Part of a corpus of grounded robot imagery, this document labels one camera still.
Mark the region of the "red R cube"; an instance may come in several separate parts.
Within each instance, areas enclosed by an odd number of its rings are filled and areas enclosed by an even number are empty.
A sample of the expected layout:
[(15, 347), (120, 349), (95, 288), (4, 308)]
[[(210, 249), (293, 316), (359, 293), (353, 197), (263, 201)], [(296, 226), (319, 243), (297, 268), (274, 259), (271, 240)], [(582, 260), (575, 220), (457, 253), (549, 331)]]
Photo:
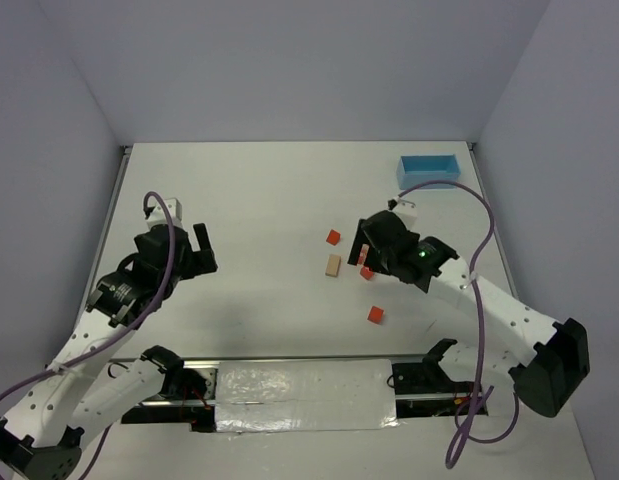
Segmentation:
[(366, 281), (370, 281), (374, 276), (375, 273), (368, 267), (363, 266), (360, 269), (360, 275), (366, 280)]

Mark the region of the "plain red cube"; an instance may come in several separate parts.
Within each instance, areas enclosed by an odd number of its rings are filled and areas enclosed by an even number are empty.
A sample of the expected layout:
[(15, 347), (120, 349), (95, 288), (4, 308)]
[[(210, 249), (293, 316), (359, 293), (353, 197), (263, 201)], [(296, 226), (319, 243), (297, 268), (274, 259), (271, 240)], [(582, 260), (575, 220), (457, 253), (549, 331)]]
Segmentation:
[(368, 312), (367, 320), (373, 324), (380, 325), (384, 320), (384, 314), (384, 309), (372, 306)]

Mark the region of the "blue plastic bin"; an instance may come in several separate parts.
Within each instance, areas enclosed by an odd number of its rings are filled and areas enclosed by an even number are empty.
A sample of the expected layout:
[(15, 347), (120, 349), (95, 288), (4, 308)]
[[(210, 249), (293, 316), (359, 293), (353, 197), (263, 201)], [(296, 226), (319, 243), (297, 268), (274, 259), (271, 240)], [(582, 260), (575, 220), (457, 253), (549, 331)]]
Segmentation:
[(456, 182), (460, 173), (460, 166), (453, 154), (410, 155), (399, 158), (396, 178), (398, 188), (406, 190), (414, 185), (432, 180)]

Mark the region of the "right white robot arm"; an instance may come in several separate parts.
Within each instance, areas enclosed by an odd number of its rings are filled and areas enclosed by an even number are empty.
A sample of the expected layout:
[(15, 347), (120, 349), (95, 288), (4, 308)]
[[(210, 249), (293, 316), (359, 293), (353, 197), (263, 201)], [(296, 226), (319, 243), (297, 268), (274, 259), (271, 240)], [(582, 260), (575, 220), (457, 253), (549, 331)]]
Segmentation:
[(504, 342), (514, 365), (514, 392), (535, 413), (553, 418), (590, 373), (588, 335), (573, 318), (561, 323), (526, 305), (484, 277), (436, 237), (410, 231), (399, 215), (380, 211), (358, 221), (350, 264), (368, 247), (364, 266), (414, 285), (469, 316)]

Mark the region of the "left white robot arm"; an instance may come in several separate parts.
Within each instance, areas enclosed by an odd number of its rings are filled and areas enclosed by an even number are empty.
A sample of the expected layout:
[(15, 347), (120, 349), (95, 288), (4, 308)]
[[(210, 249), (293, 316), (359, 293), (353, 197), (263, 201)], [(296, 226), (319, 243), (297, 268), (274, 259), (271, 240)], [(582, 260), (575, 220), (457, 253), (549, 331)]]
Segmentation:
[(91, 388), (138, 329), (138, 317), (159, 309), (179, 282), (217, 271), (205, 224), (193, 230), (197, 249), (180, 227), (150, 226), (135, 237), (135, 252), (98, 280), (81, 320), (42, 378), (0, 416), (3, 464), (25, 479), (66, 479), (86, 447), (135, 405), (155, 396), (204, 400), (211, 379), (162, 346), (148, 348), (116, 378)]

